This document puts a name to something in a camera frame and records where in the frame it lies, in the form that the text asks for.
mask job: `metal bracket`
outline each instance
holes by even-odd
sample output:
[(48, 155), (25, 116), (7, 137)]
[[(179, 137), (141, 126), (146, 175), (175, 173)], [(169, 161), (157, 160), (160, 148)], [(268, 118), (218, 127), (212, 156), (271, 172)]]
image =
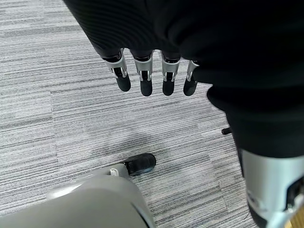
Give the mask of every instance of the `metal bracket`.
[(147, 71), (148, 73), (148, 81), (151, 81), (152, 79), (152, 71), (153, 71), (153, 61), (152, 61), (152, 55), (151, 58), (147, 61), (138, 61), (134, 59), (135, 65), (136, 65), (136, 70), (137, 74), (139, 76), (139, 79), (143, 81), (143, 71)]
[(162, 59), (162, 75), (163, 75), (163, 80), (165, 82), (167, 81), (168, 72), (173, 73), (171, 81), (174, 82), (177, 72), (179, 70), (179, 65), (180, 65), (180, 60), (176, 63), (168, 63), (164, 59)]
[(188, 69), (187, 69), (187, 81), (191, 81), (192, 73), (195, 68), (199, 67), (198, 64), (194, 63), (192, 60), (189, 60)]
[(128, 73), (127, 73), (127, 64), (125, 62), (125, 59), (124, 59), (124, 54), (123, 54), (123, 51), (121, 50), (121, 58), (120, 60), (118, 60), (117, 62), (115, 63), (111, 63), (111, 62), (108, 62), (105, 60), (105, 63), (106, 65), (108, 66), (110, 72), (112, 74), (114, 74), (114, 77), (115, 78), (118, 78), (118, 76), (116, 75), (116, 73), (114, 72), (114, 68), (120, 68), (122, 74), (123, 74), (123, 77), (127, 77)]

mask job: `silver metal joint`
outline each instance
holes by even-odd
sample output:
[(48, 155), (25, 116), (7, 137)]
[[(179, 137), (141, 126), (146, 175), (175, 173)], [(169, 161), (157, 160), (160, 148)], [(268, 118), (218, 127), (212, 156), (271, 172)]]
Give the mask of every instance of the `silver metal joint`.
[(108, 66), (110, 72), (112, 74), (114, 74), (115, 78), (118, 78), (118, 76), (116, 75), (116, 73), (114, 71), (114, 68), (120, 68), (120, 70), (121, 70), (121, 72), (123, 74), (123, 77), (127, 77), (127, 75), (128, 75), (127, 64), (126, 64), (125, 59), (124, 59), (123, 51), (121, 51), (121, 54), (122, 54), (122, 57), (120, 58), (120, 60), (118, 60), (115, 63), (110, 63), (110, 62), (108, 62), (108, 61), (105, 60), (106, 65)]
[(180, 60), (176, 63), (167, 63), (164, 59), (162, 59), (162, 75), (163, 75), (163, 80), (165, 82), (167, 81), (168, 72), (173, 73), (171, 81), (174, 82), (177, 72), (179, 70), (179, 65), (180, 65)]
[(191, 81), (192, 73), (193, 73), (194, 69), (197, 68), (197, 67), (199, 67), (198, 64), (194, 63), (192, 60), (189, 60), (188, 69), (187, 69), (187, 80), (188, 80), (188, 82)]
[(151, 81), (152, 79), (152, 71), (153, 71), (153, 61), (152, 61), (152, 55), (151, 58), (147, 61), (138, 61), (134, 59), (137, 74), (139, 76), (139, 79), (143, 81), (143, 71), (147, 71), (148, 74), (148, 81)]
[(266, 228), (280, 228), (304, 205), (303, 186), (288, 189), (304, 176), (304, 156), (269, 158), (242, 150), (247, 199), (252, 210), (267, 221)]

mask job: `black fabric sleeve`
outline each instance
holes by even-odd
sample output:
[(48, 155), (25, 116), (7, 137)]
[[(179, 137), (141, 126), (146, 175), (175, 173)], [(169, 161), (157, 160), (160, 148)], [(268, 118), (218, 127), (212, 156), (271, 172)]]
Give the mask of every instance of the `black fabric sleeve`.
[(200, 62), (196, 80), (225, 111), (236, 143), (304, 155), (304, 1), (149, 0), (158, 36)]

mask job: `black fingertip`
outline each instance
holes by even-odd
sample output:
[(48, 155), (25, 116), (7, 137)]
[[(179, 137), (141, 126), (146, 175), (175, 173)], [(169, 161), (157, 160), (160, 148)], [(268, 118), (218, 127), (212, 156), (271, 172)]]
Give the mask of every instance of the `black fingertip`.
[(194, 94), (195, 89), (196, 89), (196, 85), (198, 84), (197, 81), (188, 81), (186, 79), (185, 84), (184, 84), (184, 94), (186, 96), (191, 96)]
[(174, 82), (172, 81), (163, 81), (162, 82), (162, 92), (166, 96), (170, 96), (174, 91)]
[(126, 77), (118, 77), (116, 79), (117, 81), (117, 84), (118, 84), (118, 87), (124, 91), (124, 92), (127, 92), (130, 90), (131, 88), (131, 82), (130, 82), (130, 78), (129, 78), (129, 75), (127, 74)]
[(141, 81), (141, 92), (144, 96), (150, 96), (152, 94), (152, 80), (147, 81), (143, 80)]

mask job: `striped carpet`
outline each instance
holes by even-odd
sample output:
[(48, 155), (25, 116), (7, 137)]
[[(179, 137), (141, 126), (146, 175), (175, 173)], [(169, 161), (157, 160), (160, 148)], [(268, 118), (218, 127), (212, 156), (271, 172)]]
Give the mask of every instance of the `striped carpet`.
[(153, 94), (143, 97), (124, 51), (132, 88), (124, 93), (60, 0), (0, 1), (0, 215), (42, 202), (52, 187), (150, 152), (155, 169), (131, 181), (159, 228), (255, 228), (224, 114), (209, 85), (162, 94), (153, 55)]

